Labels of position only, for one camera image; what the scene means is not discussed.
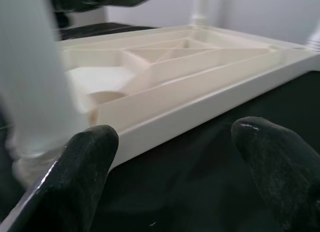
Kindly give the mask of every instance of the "white plastic part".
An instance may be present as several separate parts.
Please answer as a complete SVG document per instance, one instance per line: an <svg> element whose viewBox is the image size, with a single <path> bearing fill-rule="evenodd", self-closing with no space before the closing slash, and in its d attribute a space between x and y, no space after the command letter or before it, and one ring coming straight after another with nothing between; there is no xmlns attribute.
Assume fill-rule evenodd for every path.
<svg viewBox="0 0 320 232"><path fill-rule="evenodd" d="M89 124L75 107L44 1L0 0L0 15L0 95L16 133L15 172L29 185Z"/></svg>
<svg viewBox="0 0 320 232"><path fill-rule="evenodd" d="M320 54L303 45L211 27L159 28L60 44L68 68L87 74L81 80L73 71L73 82L96 102L97 124L119 133L112 167L320 66ZM121 86L103 83L91 93L88 79L100 77L91 72L104 70L102 77L111 79L111 66L124 67L133 77L120 76Z"/></svg>
<svg viewBox="0 0 320 232"><path fill-rule="evenodd" d="M320 20L315 31L308 39L306 46L309 50L320 52Z"/></svg>
<svg viewBox="0 0 320 232"><path fill-rule="evenodd" d="M190 24L194 29L204 29L208 24L209 0L193 0Z"/></svg>

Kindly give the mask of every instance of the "white pipe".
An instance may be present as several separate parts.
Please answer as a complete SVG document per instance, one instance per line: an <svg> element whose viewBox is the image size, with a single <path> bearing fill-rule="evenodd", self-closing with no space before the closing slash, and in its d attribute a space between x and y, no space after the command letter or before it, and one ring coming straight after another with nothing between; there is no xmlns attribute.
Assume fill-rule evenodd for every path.
<svg viewBox="0 0 320 232"><path fill-rule="evenodd" d="M88 127L75 107L43 0L0 0L0 97L13 120L20 179L32 183Z"/></svg>
<svg viewBox="0 0 320 232"><path fill-rule="evenodd" d="M318 25L313 32L313 34L309 37L306 47L309 50L320 52L320 20Z"/></svg>
<svg viewBox="0 0 320 232"><path fill-rule="evenodd" d="M202 29L208 24L209 0L193 0L191 25L195 29Z"/></svg>

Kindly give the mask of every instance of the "black table surface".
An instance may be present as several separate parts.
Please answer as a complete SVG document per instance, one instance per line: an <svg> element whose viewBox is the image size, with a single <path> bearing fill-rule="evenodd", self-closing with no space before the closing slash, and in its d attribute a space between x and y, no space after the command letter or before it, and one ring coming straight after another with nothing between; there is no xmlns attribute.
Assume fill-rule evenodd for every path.
<svg viewBox="0 0 320 232"><path fill-rule="evenodd" d="M280 231L232 143L231 125L264 117L320 151L319 84L320 73L309 72L114 168L91 231ZM1 219L22 193L0 146Z"/></svg>

